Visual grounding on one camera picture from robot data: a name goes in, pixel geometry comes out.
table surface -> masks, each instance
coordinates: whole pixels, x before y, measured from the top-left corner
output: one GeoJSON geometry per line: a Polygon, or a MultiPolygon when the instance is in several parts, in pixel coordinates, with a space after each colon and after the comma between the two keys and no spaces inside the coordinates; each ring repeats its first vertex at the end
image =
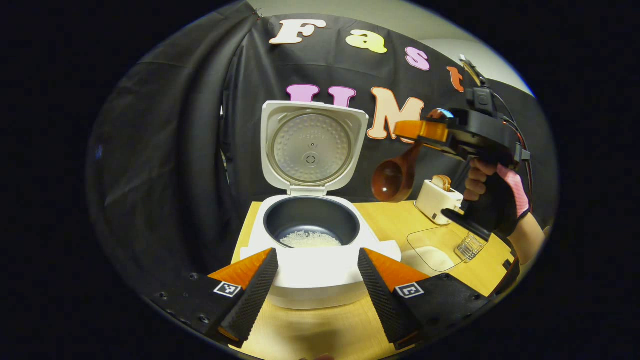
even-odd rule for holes
{"type": "MultiPolygon", "coordinates": [[[[249,209],[232,263],[240,260],[240,248],[249,244],[260,204],[254,202],[249,209]]],[[[412,249],[408,235],[419,231],[446,228],[456,233],[459,240],[467,235],[467,230],[458,224],[436,225],[414,206],[413,201],[397,204],[366,202],[354,206],[379,241],[395,240],[402,252],[412,249]]],[[[506,274],[502,264],[507,259],[513,261],[509,247],[492,235],[476,258],[448,272],[487,296],[506,274]]],[[[284,309],[267,298],[249,340],[242,349],[232,348],[265,360],[299,360],[303,357],[313,360],[322,354],[331,354],[340,360],[374,360],[398,353],[388,343],[369,296],[348,305],[311,310],[284,309]]]]}

inner pot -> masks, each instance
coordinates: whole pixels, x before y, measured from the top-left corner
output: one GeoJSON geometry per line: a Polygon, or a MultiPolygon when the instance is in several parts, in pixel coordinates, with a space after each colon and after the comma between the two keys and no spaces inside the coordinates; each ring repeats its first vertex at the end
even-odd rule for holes
{"type": "Polygon", "coordinates": [[[342,246],[349,245],[360,232],[358,217],[337,201],[314,196],[296,196],[271,205],[264,215],[264,228],[280,245],[296,232],[331,236],[342,246]]]}

